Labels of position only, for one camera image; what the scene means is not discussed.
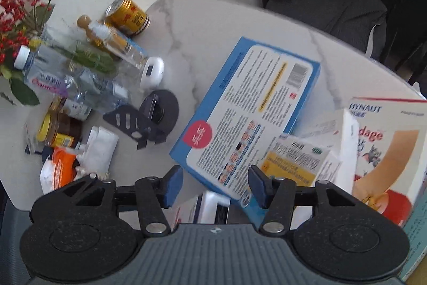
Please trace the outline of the white strawberry medicine box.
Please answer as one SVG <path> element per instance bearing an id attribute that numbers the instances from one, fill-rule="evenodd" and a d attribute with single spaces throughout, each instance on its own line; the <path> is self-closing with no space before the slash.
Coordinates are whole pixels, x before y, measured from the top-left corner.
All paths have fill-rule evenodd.
<path id="1" fill-rule="evenodd" d="M 205 191 L 175 205 L 166 212 L 172 231 L 179 224 L 227 224 L 231 200 L 212 191 Z"/>

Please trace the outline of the teal white bear medicine box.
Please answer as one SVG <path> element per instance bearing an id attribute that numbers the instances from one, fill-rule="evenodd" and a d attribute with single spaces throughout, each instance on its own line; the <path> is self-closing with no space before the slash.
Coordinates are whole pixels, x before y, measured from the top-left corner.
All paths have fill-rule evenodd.
<path id="1" fill-rule="evenodd" d="M 404 231 L 410 240 L 410 251 L 406 264 L 400 273 L 400 278 L 407 281 L 418 265 L 426 256 L 427 243 L 427 202 L 426 192 L 418 199 L 411 215 L 404 226 Z"/>

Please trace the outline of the red white bandage box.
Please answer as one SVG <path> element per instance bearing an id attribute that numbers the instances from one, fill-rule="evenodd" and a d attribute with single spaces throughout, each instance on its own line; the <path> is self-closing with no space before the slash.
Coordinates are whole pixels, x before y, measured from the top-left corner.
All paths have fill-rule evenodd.
<path id="1" fill-rule="evenodd" d="M 355 97 L 358 162 L 352 195 L 403 226 L 426 175 L 426 101 Z"/>

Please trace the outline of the black metal phone stand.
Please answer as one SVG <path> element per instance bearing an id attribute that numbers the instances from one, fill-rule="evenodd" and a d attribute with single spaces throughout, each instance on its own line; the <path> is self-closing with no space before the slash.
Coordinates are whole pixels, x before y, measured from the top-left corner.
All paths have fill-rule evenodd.
<path id="1" fill-rule="evenodd" d="M 170 90 L 154 90 L 141 103 L 139 109 L 124 104 L 103 115 L 103 120 L 137 143 L 137 150 L 148 142 L 155 145 L 167 141 L 175 128 L 180 108 L 177 97 Z"/>

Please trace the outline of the clear glass spray bottle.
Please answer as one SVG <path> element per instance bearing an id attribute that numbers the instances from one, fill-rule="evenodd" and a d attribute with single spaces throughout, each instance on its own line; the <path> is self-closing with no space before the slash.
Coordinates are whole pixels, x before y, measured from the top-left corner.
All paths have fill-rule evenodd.
<path id="1" fill-rule="evenodd" d="M 90 41 L 100 48 L 105 48 L 109 53 L 142 70 L 148 57 L 142 48 L 120 33 L 116 28 L 98 21 L 92 21 L 88 15 L 77 19 L 77 26 L 85 31 Z"/>

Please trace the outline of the gold drink can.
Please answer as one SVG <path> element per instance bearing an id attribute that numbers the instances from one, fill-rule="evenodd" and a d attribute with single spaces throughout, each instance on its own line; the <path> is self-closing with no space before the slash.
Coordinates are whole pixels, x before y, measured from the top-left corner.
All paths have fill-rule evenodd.
<path id="1" fill-rule="evenodd" d="M 147 13 L 132 0 L 114 0 L 107 6 L 104 16 L 129 37 L 142 33 L 150 24 Z"/>

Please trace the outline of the white digital thermometer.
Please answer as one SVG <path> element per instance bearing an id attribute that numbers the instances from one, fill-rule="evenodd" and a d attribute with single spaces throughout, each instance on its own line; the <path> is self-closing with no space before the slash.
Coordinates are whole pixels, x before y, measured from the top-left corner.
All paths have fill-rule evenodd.
<path id="1" fill-rule="evenodd" d="M 140 87 L 143 90 L 150 90 L 159 86 L 164 76 L 164 67 L 162 58 L 149 57 L 142 70 Z"/>

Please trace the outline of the blue mask box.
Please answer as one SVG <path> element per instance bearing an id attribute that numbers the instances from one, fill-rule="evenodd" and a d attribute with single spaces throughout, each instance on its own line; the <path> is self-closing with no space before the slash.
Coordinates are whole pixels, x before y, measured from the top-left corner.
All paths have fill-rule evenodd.
<path id="1" fill-rule="evenodd" d="M 292 130 L 319 73 L 317 61 L 240 38 L 170 156 L 260 226 L 247 170 Z"/>

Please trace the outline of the white box marked 24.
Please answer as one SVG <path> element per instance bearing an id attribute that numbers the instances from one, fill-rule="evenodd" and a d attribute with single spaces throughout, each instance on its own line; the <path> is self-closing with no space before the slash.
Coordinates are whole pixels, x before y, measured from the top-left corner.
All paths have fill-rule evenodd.
<path id="1" fill-rule="evenodd" d="M 330 150 L 340 161 L 337 169 L 322 169 L 317 180 L 328 180 L 351 194 L 358 161 L 358 120 L 346 109 L 318 116 L 313 121 L 301 123 L 294 131 L 297 137 Z"/>

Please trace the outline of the red berry branch bouquet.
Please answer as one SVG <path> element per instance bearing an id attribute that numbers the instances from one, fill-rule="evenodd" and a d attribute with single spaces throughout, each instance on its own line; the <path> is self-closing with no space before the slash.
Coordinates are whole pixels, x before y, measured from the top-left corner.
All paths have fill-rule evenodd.
<path id="1" fill-rule="evenodd" d="M 25 83 L 22 73 L 14 67 L 21 46 L 33 47 L 52 15 L 55 0 L 1 0 L 1 77 L 9 85 L 9 97 L 1 98 L 12 105 L 36 106 L 38 97 Z"/>

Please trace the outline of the clear plastic water bottle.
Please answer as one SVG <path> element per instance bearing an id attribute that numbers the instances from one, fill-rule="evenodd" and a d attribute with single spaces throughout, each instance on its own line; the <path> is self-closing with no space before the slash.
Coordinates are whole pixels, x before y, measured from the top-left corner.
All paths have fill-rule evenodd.
<path id="1" fill-rule="evenodd" d="M 53 48 L 21 46 L 14 61 L 27 85 L 107 114 L 130 102 L 126 88 L 76 63 Z"/>

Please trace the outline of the orange white tissue pack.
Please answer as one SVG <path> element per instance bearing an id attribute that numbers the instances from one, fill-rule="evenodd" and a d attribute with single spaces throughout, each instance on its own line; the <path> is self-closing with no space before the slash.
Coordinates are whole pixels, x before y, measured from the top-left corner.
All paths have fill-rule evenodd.
<path id="1" fill-rule="evenodd" d="M 55 147 L 47 157 L 40 172 L 43 194 L 48 194 L 74 181 L 77 174 L 75 164 L 78 152 L 70 147 Z"/>

